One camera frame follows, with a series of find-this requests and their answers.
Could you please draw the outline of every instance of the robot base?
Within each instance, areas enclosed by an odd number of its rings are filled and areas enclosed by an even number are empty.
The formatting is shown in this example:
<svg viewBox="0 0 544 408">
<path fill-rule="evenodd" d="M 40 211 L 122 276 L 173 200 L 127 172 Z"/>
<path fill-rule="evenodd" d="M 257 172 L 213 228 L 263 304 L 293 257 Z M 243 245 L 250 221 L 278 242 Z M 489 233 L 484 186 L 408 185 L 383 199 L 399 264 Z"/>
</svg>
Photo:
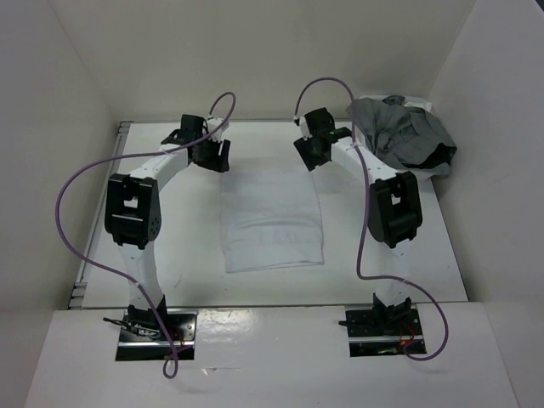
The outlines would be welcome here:
<svg viewBox="0 0 544 408">
<path fill-rule="evenodd" d="M 346 309 L 346 320 L 338 322 L 348 329 L 349 356 L 402 355 L 410 344 L 410 354 L 425 354 L 425 343 L 417 309 L 410 308 L 402 319 L 384 326 L 372 307 Z"/>
<path fill-rule="evenodd" d="M 170 334 L 174 344 L 182 348 L 178 353 L 179 359 L 193 360 L 195 358 L 196 312 L 169 309 L 165 323 L 167 327 L 172 328 Z M 122 327 L 117 344 L 116 361 L 164 360 L 171 353 L 170 345 L 160 333 L 156 335 L 153 333 L 145 329 L 134 333 Z"/>
</svg>

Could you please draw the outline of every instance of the white towel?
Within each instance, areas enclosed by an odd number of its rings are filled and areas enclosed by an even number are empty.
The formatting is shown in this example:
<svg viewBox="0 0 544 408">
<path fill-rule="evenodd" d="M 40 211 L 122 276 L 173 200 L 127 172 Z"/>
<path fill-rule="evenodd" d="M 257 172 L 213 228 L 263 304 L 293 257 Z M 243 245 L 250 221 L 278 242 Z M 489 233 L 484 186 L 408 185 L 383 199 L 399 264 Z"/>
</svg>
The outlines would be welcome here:
<svg viewBox="0 0 544 408">
<path fill-rule="evenodd" d="M 323 227 L 304 166 L 241 166 L 221 175 L 227 273 L 323 264 Z"/>
</svg>

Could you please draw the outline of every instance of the white table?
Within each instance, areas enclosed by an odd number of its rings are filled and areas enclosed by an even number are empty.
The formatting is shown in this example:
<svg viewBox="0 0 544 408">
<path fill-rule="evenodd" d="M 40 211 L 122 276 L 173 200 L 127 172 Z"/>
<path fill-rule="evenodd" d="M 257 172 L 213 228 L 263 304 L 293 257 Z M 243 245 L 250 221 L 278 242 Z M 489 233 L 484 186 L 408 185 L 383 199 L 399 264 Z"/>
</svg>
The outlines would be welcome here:
<svg viewBox="0 0 544 408">
<path fill-rule="evenodd" d="M 133 124 L 123 153 L 155 151 L 178 123 Z M 277 166 L 301 164 L 292 142 L 299 137 L 291 122 L 232 122 L 224 137 L 232 141 L 230 165 L 241 161 L 274 161 Z M 128 173 L 145 159 L 125 160 Z M 163 225 L 156 240 L 159 281 L 169 306 L 263 306 L 371 303 L 373 283 L 355 274 L 356 250 L 363 218 L 360 183 L 334 163 L 312 172 L 320 200 L 325 236 L 325 264 L 311 267 L 226 274 L 219 240 L 219 174 L 190 166 L 161 192 Z M 423 225 L 411 252 L 411 278 L 440 302 L 466 301 L 439 204 L 430 180 L 420 183 Z M 123 269 L 111 235 L 99 217 L 90 256 Z M 368 235 L 363 257 L 367 275 L 384 273 L 383 252 Z M 87 265 L 84 308 L 128 305 L 127 282 Z M 412 291 L 412 300 L 427 302 Z"/>
<path fill-rule="evenodd" d="M 515 408 L 481 303 L 443 304 L 450 343 L 437 359 L 349 358 L 344 308 L 201 310 L 195 360 L 178 377 L 161 361 L 115 362 L 121 310 L 55 312 L 26 408 L 405 407 Z M 444 335 L 430 304 L 418 305 L 427 347 Z"/>
</svg>

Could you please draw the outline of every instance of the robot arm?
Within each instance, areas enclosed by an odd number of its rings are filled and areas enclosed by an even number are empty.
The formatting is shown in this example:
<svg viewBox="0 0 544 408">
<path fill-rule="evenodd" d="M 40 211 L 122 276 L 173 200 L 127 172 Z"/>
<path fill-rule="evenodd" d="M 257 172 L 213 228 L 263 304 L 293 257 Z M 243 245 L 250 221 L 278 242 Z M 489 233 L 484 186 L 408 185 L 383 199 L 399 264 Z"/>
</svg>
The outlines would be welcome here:
<svg viewBox="0 0 544 408">
<path fill-rule="evenodd" d="M 142 285 L 161 317 L 166 317 L 164 293 L 156 275 L 155 242 L 161 230 L 159 192 L 180 171 L 192 162 L 200 167 L 222 173 L 229 170 L 228 140 L 221 140 L 228 123 L 209 140 L 192 148 L 168 153 L 212 132 L 222 120 L 183 115 L 181 126 L 161 143 L 159 156 L 151 157 L 129 174 L 113 174 L 108 181 L 105 208 L 105 229 L 119 246 L 126 271 Z M 140 290 L 129 284 L 128 323 L 157 329 L 156 318 Z"/>
<path fill-rule="evenodd" d="M 336 129 L 326 108 L 302 116 L 298 125 L 303 137 L 294 145 L 309 171 L 327 162 L 336 162 L 364 184 L 351 131 L 346 127 Z M 411 172 L 399 173 L 389 167 L 365 146 L 359 147 L 371 183 L 369 231 L 376 241 L 384 244 L 381 248 L 384 274 L 406 278 L 411 241 L 422 224 L 417 179 Z M 376 295 L 386 308 L 404 304 L 409 299 L 406 286 L 391 280 L 380 281 Z"/>
</svg>

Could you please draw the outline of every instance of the crumpled gray shirt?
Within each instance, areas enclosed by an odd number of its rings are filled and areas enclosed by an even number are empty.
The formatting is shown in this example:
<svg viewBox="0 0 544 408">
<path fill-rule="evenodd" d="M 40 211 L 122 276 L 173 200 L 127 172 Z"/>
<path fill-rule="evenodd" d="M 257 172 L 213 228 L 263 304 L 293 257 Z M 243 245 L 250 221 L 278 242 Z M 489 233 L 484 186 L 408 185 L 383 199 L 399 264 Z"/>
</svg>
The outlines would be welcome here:
<svg viewBox="0 0 544 408">
<path fill-rule="evenodd" d="M 440 120 L 424 109 L 363 98 L 346 111 L 365 135 L 369 150 L 388 166 L 440 176 L 450 173 L 457 147 Z"/>
</svg>

